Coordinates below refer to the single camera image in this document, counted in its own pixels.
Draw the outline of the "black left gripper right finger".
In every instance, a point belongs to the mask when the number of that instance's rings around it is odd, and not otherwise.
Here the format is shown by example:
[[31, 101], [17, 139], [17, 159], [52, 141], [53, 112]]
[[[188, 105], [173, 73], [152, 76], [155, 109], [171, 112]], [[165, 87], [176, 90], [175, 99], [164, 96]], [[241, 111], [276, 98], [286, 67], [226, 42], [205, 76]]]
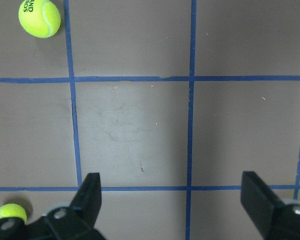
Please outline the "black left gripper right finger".
[[241, 176], [240, 202], [264, 240], [300, 240], [300, 201], [280, 198], [254, 172]]

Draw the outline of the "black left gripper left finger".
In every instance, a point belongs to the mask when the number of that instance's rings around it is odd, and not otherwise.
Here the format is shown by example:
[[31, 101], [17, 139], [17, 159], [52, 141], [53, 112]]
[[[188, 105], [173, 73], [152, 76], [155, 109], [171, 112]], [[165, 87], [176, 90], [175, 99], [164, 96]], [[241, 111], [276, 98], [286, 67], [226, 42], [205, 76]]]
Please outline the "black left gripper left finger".
[[57, 207], [31, 224], [20, 217], [0, 219], [0, 240], [104, 240], [95, 229], [102, 205], [99, 173], [89, 173], [69, 206]]

